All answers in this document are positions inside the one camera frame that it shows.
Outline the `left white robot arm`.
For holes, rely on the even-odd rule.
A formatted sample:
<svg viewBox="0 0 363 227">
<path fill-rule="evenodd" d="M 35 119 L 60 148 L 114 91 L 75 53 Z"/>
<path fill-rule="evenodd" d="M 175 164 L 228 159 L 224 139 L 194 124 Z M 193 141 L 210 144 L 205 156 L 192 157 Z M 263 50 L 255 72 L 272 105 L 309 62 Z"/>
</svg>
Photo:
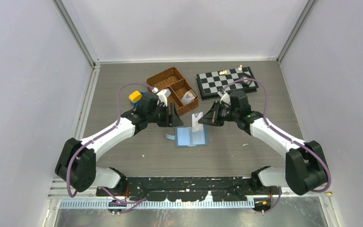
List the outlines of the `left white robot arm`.
<svg viewBox="0 0 363 227">
<path fill-rule="evenodd" d="M 107 188 L 115 196 L 122 195 L 126 190 L 125 175 L 112 167 L 98 167 L 97 160 L 123 140 L 144 130 L 150 123 L 159 127 L 183 125 L 175 104 L 168 104 L 165 95 L 144 93 L 139 104 L 122 113 L 113 124 L 87 138 L 68 139 L 54 169 L 55 174 L 76 192 L 96 186 Z"/>
</svg>

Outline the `blue card holder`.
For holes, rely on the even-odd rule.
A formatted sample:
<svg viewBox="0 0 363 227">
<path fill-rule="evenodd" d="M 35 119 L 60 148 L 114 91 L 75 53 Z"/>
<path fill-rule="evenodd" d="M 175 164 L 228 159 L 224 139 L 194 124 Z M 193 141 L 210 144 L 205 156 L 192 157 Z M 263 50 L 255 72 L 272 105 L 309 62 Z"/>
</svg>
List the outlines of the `blue card holder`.
<svg viewBox="0 0 363 227">
<path fill-rule="evenodd" d="M 196 147 L 208 145 L 207 129 L 193 132 L 191 127 L 178 127 L 174 130 L 174 135 L 166 134 L 168 140 L 173 140 L 176 147 Z"/>
</svg>

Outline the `white portrait credit card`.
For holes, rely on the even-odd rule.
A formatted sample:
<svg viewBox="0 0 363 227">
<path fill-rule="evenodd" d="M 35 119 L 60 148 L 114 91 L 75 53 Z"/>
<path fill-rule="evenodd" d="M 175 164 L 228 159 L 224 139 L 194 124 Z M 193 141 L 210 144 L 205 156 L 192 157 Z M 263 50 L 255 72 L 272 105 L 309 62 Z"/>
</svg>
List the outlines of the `white portrait credit card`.
<svg viewBox="0 0 363 227">
<path fill-rule="evenodd" d="M 199 120 L 203 117 L 203 112 L 193 113 L 191 115 L 191 122 L 192 122 L 192 132 L 203 131 L 204 126 L 203 124 L 199 123 Z"/>
</svg>

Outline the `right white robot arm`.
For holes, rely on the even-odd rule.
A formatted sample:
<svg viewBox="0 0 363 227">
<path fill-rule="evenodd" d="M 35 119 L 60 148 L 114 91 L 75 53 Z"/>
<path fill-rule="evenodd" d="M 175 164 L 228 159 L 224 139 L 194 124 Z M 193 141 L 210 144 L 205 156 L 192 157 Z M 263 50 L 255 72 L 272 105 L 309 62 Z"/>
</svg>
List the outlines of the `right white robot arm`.
<svg viewBox="0 0 363 227">
<path fill-rule="evenodd" d="M 244 92 L 223 95 L 198 122 L 218 127 L 234 122 L 284 158 L 283 168 L 265 166 L 251 173 L 251 189 L 257 194 L 263 194 L 270 186 L 289 187 L 297 195 L 319 192 L 318 187 L 323 184 L 323 191 L 330 186 L 330 171 L 321 145 L 298 139 L 275 126 L 264 114 L 251 109 Z"/>
</svg>

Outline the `brown wicker basket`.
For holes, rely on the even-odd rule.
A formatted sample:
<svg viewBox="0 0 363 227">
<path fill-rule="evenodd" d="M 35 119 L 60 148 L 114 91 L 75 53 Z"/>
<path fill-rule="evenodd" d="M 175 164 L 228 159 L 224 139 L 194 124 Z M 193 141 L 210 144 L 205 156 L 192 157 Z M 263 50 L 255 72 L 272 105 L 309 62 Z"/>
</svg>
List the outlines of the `brown wicker basket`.
<svg viewBox="0 0 363 227">
<path fill-rule="evenodd" d="M 179 116 L 182 116 L 199 105 L 199 96 L 185 77 L 175 68 L 171 67 L 146 79 L 146 83 L 159 90 L 169 89 L 171 94 L 168 103 L 174 103 Z M 192 94 L 193 99 L 187 103 L 182 101 L 186 93 Z"/>
</svg>

